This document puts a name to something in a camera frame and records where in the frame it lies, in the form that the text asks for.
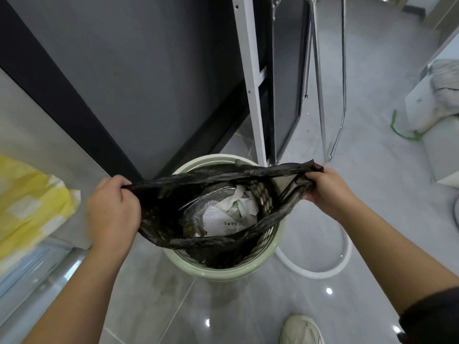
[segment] floor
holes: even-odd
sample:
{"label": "floor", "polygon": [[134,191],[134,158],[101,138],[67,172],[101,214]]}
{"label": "floor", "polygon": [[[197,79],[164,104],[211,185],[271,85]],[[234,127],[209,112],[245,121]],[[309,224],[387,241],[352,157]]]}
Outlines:
{"label": "floor", "polygon": [[[318,4],[327,144],[341,121],[339,0]],[[389,128],[404,97],[437,48],[437,34],[416,16],[375,0],[348,3],[348,116],[334,167],[349,187],[409,239],[459,274],[459,234],[452,216],[458,190],[435,184],[422,143]],[[301,121],[281,162],[322,161],[313,66]],[[255,159],[250,120],[223,152]],[[287,218],[281,248],[313,271],[342,254],[340,227],[302,201]],[[277,343],[284,319],[312,317],[326,343],[397,343],[398,316],[357,251],[325,280],[302,278],[276,258],[232,283],[208,283],[178,270],[138,236],[113,290],[101,344]]]}

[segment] perforated basket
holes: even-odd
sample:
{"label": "perforated basket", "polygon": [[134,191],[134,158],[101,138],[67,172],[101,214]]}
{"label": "perforated basket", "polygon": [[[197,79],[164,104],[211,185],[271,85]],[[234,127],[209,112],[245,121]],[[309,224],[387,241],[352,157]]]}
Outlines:
{"label": "perforated basket", "polygon": [[[192,169],[208,166],[212,164],[235,163],[241,161],[249,165],[256,163],[239,156],[233,155],[208,155],[196,158],[178,168],[174,174],[188,172]],[[255,183],[250,187],[253,195],[258,198],[261,204],[261,210],[266,215],[273,208],[272,193],[273,189],[268,188],[263,183]],[[280,240],[284,231],[284,224],[281,222],[265,232],[258,240],[256,246],[250,254],[244,258],[238,265],[228,269],[209,268],[198,261],[194,260],[185,250],[164,249],[169,259],[184,272],[197,277],[203,277],[215,281],[229,281],[254,272],[261,264],[271,256]]]}

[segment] shoe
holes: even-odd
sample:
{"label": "shoe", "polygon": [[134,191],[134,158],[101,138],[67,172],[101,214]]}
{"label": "shoe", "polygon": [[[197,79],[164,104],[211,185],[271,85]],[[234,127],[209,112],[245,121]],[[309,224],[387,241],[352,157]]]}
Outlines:
{"label": "shoe", "polygon": [[305,315],[292,315],[284,322],[279,344],[325,344],[315,322]]}

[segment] black garbage bag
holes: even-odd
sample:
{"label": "black garbage bag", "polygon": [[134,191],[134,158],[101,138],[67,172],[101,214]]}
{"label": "black garbage bag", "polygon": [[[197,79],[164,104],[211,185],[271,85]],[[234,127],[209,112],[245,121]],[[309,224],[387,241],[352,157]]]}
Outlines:
{"label": "black garbage bag", "polygon": [[[314,188],[314,181],[304,175],[310,171],[322,172],[323,167],[314,161],[273,167],[217,164],[124,187],[132,191],[141,202],[139,233],[143,237],[160,247],[185,249],[198,262],[222,269],[233,267],[248,256],[259,237],[287,216],[300,199]],[[271,179],[291,175],[295,177],[282,193],[274,188]],[[179,209],[201,195],[205,188],[217,183],[231,183],[250,189],[251,185],[259,182],[269,191],[273,207],[267,215],[260,210],[256,224],[226,236],[184,235],[179,223],[183,212]]]}

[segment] black sleeve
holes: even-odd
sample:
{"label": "black sleeve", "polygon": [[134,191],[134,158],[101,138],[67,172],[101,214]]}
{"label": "black sleeve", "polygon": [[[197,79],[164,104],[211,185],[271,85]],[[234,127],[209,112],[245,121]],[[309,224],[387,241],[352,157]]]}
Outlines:
{"label": "black sleeve", "polygon": [[459,287],[431,295],[412,305],[399,320],[404,344],[459,343]]}

